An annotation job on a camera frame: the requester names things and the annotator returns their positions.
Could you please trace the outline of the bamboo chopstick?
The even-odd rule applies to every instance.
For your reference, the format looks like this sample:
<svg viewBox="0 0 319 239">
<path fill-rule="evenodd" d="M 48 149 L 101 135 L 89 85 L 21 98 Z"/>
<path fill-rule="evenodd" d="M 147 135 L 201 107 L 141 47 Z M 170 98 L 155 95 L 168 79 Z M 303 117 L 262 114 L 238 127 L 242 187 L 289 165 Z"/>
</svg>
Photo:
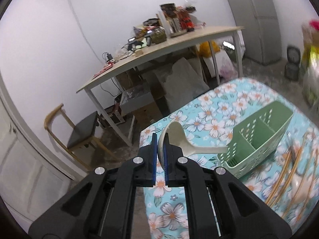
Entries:
<svg viewBox="0 0 319 239">
<path fill-rule="evenodd" d="M 302 155 L 302 151 L 303 151 L 303 146 L 301 146 L 296 155 L 294 154 L 294 148 L 291 147 L 291 149 L 288 150 L 288 156 L 286 157 L 284 166 L 280 172 L 279 178 L 277 179 L 276 183 L 275 183 L 275 187 L 274 189 L 271 191 L 270 196 L 267 198 L 266 200 L 266 204 L 271 208 L 273 205 L 275 205 L 281 198 L 281 196 L 283 195 L 283 193 L 286 191 L 286 188 L 288 187 L 288 185 L 290 184 L 291 180 L 292 180 L 292 176 L 294 175 L 297 167 L 298 167 L 298 163 L 300 161 L 301 155 Z M 290 165 L 290 161 L 292 159 L 292 156 L 295 156 L 295 163 L 292 166 L 292 169 L 290 171 L 290 174 L 288 175 L 287 179 L 285 180 L 284 184 L 281 186 L 283 179 L 285 178 L 286 174 L 288 173 L 288 167 Z"/>
<path fill-rule="evenodd" d="M 307 178 L 307 174 L 299 175 L 296 173 L 301 155 L 302 155 L 302 149 L 300 148 L 297 152 L 295 162 L 291 169 L 291 172 L 289 173 L 288 178 L 285 181 L 283 187 L 281 188 L 278 196 L 270 204 L 271 207 L 280 200 L 283 193 L 286 191 L 286 189 L 289 186 L 291 186 L 291 200 L 290 200 L 291 205 L 299 204 L 306 200 L 307 193 L 311 187 L 311 180 Z"/>
</svg>

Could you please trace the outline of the white ceramic soup spoon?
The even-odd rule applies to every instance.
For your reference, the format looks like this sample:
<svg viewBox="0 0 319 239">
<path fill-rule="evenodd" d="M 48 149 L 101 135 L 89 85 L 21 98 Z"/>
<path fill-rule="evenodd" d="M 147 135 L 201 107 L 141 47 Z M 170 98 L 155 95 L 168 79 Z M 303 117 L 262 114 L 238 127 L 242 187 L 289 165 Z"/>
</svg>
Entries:
<svg viewBox="0 0 319 239">
<path fill-rule="evenodd" d="M 293 204 L 299 204 L 306 200 L 311 185 L 314 182 L 314 175 L 301 176 L 294 174 L 291 181 L 292 187 L 292 202 Z"/>
</svg>

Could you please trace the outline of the grey sack under desk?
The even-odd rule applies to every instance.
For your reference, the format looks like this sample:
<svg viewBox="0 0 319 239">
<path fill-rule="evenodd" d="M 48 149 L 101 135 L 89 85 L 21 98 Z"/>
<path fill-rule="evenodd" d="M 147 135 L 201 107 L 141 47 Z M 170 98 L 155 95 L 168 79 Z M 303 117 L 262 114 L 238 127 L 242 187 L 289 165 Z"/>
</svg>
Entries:
<svg viewBox="0 0 319 239">
<path fill-rule="evenodd" d="M 199 58 L 185 59 L 155 70 L 170 111 L 175 111 L 210 90 Z"/>
</svg>

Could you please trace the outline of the wooden chair black seat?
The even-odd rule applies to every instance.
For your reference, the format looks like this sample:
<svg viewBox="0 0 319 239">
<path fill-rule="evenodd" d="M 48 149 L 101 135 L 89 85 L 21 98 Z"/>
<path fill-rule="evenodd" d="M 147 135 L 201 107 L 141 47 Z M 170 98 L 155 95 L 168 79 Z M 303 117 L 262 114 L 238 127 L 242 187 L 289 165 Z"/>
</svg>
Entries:
<svg viewBox="0 0 319 239">
<path fill-rule="evenodd" d="M 61 146 L 61 148 L 63 148 L 74 160 L 81 164 L 86 169 L 86 171 L 91 171 L 92 168 L 78 156 L 76 156 L 74 154 L 74 151 L 85 145 L 89 145 L 95 148 L 92 142 L 94 142 L 100 149 L 106 152 L 106 154 L 110 156 L 113 161 L 119 162 L 119 158 L 104 144 L 102 144 L 101 140 L 98 137 L 95 136 L 96 127 L 99 121 L 99 115 L 97 111 L 88 115 L 75 125 L 68 117 L 63 107 L 63 103 L 59 104 L 44 119 L 44 129 L 49 133 L 53 140 L 55 140 L 55 142 Z M 63 144 L 63 142 L 51 130 L 52 123 L 58 115 L 61 115 L 72 128 L 72 133 L 66 145 Z"/>
</svg>

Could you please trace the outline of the green perforated utensil holder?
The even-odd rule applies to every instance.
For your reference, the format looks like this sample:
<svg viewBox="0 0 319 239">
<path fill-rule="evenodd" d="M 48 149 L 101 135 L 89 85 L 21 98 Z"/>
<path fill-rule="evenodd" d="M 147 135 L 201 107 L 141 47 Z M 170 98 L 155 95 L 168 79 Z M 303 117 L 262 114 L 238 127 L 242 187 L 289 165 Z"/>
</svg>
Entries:
<svg viewBox="0 0 319 239">
<path fill-rule="evenodd" d="M 280 101 L 273 101 L 232 129 L 226 153 L 218 154 L 222 167 L 240 178 L 273 153 L 282 140 L 294 112 Z"/>
</svg>

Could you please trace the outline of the wooden desk white legs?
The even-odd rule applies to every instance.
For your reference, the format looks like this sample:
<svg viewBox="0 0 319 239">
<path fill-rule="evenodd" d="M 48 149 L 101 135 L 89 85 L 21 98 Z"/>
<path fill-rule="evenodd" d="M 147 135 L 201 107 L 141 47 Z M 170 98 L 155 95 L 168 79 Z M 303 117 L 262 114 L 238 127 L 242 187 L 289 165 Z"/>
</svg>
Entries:
<svg viewBox="0 0 319 239">
<path fill-rule="evenodd" d="M 80 89 L 77 90 L 77 92 L 80 92 L 82 90 L 85 91 L 85 93 L 96 106 L 98 111 L 102 114 L 102 116 L 104 116 L 105 120 L 110 124 L 111 128 L 126 143 L 127 146 L 131 147 L 132 132 L 135 121 L 132 120 L 129 135 L 125 136 L 124 133 L 121 132 L 118 126 L 108 116 L 108 114 L 104 110 L 104 107 L 93 94 L 92 89 L 104 83 L 105 81 L 112 79 L 118 74 L 121 74 L 127 70 L 139 66 L 140 64 L 144 64 L 148 61 L 151 61 L 158 57 L 165 56 L 169 53 L 173 53 L 184 48 L 195 46 L 197 44 L 200 44 L 201 42 L 211 42 L 213 39 L 218 39 L 227 36 L 232 36 L 235 42 L 237 73 L 239 77 L 243 77 L 243 65 L 238 32 L 244 29 L 245 27 L 243 26 L 207 26 L 175 38 L 169 38 L 165 42 L 162 42 L 160 44 L 143 48 L 143 54 L 140 56 L 130 56 L 126 59 L 123 59 L 119 63 L 116 63 L 115 66 L 113 66 L 110 70 L 104 72 L 103 74 L 99 75 L 94 79 L 90 79 L 89 81 L 87 81 Z"/>
</svg>

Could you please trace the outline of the clutter pile on desk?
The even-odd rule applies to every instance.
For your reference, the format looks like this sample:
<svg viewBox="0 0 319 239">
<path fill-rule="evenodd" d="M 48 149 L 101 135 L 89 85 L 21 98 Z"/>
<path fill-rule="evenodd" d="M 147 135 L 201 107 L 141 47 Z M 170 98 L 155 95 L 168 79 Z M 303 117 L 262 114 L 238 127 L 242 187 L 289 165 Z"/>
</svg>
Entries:
<svg viewBox="0 0 319 239">
<path fill-rule="evenodd" d="M 174 3 L 161 4 L 156 18 L 150 18 L 143 22 L 143 25 L 133 27 L 135 35 L 128 39 L 128 42 L 118 50 L 115 57 L 108 52 L 103 53 L 105 65 L 93 76 L 93 79 L 110 70 L 115 63 L 131 55 L 138 55 L 145 46 L 160 44 L 168 38 L 194 31 L 196 25 L 190 15 L 195 11 L 196 7 L 193 5 L 178 7 Z"/>
</svg>

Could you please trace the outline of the floral turquoise tablecloth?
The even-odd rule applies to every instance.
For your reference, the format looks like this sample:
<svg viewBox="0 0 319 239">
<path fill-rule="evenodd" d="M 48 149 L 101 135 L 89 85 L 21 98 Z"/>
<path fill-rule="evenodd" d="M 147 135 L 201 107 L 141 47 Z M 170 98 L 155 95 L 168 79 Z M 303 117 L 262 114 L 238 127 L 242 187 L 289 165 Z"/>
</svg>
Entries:
<svg viewBox="0 0 319 239">
<path fill-rule="evenodd" d="M 191 144 L 202 147 L 225 146 L 232 139 L 235 125 L 273 101 L 280 101 L 294 112 L 291 122 L 275 152 L 241 177 L 241 181 L 262 201 L 266 201 L 284 166 L 288 147 L 293 143 L 294 153 L 297 153 L 303 146 L 296 173 L 314 175 L 308 197 L 302 203 L 291 205 L 289 186 L 272 206 L 272 210 L 284 217 L 295 233 L 305 221 L 310 221 L 310 213 L 318 206 L 318 127 L 294 104 L 265 84 L 251 78 L 239 78 L 199 96 L 145 128 L 140 134 L 140 147 L 151 143 L 153 133 L 159 138 L 162 130 L 173 120 L 183 126 Z M 151 238 L 189 238 L 188 224 L 181 223 L 185 221 L 187 212 L 184 188 L 169 188 L 165 185 L 164 170 L 159 161 L 156 172 L 156 185 L 144 188 Z"/>
</svg>

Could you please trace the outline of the white panel door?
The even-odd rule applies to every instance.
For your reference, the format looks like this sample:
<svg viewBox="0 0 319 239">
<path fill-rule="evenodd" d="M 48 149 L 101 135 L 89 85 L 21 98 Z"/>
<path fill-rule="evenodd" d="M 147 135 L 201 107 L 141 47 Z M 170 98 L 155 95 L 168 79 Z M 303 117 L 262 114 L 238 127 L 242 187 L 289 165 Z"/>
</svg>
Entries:
<svg viewBox="0 0 319 239">
<path fill-rule="evenodd" d="M 34 221 L 69 189 L 71 179 L 47 162 L 20 134 L 1 104 L 1 197 Z"/>
</svg>

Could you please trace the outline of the black rice cooker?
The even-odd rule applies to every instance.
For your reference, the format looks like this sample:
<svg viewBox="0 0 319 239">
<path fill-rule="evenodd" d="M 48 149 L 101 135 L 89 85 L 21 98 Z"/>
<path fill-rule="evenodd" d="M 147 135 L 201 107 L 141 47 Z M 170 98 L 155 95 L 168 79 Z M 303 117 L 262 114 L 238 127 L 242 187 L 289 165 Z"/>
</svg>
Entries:
<svg viewBox="0 0 319 239">
<path fill-rule="evenodd" d="M 284 67 L 284 76 L 291 81 L 298 81 L 301 51 L 299 48 L 287 46 L 287 64 Z"/>
</svg>

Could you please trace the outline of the grey refrigerator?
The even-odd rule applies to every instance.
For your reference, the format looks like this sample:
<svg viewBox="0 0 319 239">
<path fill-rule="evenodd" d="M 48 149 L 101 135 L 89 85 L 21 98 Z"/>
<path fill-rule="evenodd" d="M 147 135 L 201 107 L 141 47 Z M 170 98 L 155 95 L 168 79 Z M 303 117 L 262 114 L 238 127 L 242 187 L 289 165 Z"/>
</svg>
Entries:
<svg viewBox="0 0 319 239">
<path fill-rule="evenodd" d="M 282 58 L 281 34 L 273 0 L 228 0 L 236 25 L 243 26 L 245 56 L 262 65 Z"/>
</svg>

